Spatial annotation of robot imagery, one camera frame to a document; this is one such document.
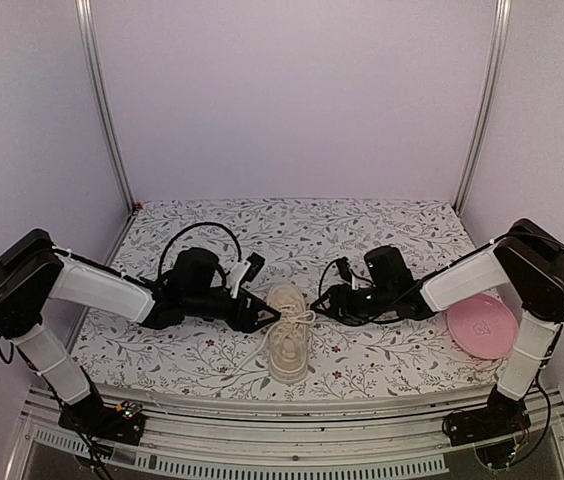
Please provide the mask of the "cream white sneaker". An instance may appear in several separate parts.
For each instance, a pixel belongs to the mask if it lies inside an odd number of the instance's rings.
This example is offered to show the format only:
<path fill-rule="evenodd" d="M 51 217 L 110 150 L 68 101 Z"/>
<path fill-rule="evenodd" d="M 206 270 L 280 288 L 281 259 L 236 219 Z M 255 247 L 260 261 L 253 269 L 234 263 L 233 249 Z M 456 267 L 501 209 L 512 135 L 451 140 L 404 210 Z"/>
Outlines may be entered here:
<path fill-rule="evenodd" d="M 266 296 L 266 303 L 281 314 L 280 319 L 270 326 L 258 348 L 234 371 L 242 370 L 266 349 L 271 378 L 282 384 L 295 384 L 308 372 L 311 326 L 316 313 L 306 306 L 302 292 L 292 284 L 274 285 Z"/>

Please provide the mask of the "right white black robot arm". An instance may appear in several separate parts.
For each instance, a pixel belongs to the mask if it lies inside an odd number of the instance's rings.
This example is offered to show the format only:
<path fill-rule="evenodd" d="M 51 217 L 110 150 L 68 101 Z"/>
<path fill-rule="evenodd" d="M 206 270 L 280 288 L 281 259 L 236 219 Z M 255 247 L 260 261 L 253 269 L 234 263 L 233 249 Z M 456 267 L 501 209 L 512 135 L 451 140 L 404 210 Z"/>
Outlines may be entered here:
<path fill-rule="evenodd" d="M 551 359 L 564 325 L 564 244 L 528 219 L 443 268 L 415 279 L 400 250 L 377 247 L 364 256 L 366 288 L 351 275 L 321 292 L 312 310 L 348 326 L 386 317 L 422 321 L 487 290 L 508 285 L 521 301 L 513 353 L 479 415 L 479 427 L 499 436 L 514 424 L 523 400 Z"/>

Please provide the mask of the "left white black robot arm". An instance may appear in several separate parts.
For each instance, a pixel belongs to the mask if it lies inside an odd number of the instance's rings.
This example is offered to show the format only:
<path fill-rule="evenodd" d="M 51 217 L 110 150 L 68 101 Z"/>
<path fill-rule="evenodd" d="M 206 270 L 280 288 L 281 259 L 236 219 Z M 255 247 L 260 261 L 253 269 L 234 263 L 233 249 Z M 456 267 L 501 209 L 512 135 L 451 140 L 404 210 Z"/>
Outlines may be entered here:
<path fill-rule="evenodd" d="M 180 251 L 155 279 L 134 278 L 57 246 L 34 229 L 0 257 L 0 338 L 9 341 L 70 406 L 73 419 L 90 434 L 110 426 L 110 412 L 94 398 L 96 389 L 57 337 L 43 324 L 50 300 L 68 301 L 161 330 L 188 317 L 219 320 L 254 333 L 281 318 L 275 308 L 244 289 L 262 269 L 253 253 L 224 270 L 212 251 Z"/>

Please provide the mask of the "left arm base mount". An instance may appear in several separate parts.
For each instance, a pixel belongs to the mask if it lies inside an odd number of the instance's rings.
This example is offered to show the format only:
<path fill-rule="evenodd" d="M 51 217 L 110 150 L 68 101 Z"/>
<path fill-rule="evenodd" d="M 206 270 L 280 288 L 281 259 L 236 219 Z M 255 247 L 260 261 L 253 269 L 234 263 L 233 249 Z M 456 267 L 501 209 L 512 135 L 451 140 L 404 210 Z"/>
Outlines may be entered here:
<path fill-rule="evenodd" d="M 64 404 L 59 426 L 85 437 L 138 446 L 147 417 L 143 413 L 126 414 L 106 406 L 98 398 L 85 398 L 74 405 Z"/>

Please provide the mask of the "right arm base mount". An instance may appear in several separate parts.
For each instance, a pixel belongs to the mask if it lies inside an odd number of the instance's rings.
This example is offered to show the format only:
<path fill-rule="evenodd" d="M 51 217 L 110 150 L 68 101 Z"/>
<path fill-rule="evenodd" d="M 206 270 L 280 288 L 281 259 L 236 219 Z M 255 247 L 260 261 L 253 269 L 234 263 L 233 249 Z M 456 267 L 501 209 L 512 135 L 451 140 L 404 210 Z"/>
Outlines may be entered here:
<path fill-rule="evenodd" d="M 523 432 L 530 426 L 523 400 L 512 400 L 492 390 L 485 406 L 449 413 L 442 421 L 442 432 L 452 446 L 460 446 Z"/>

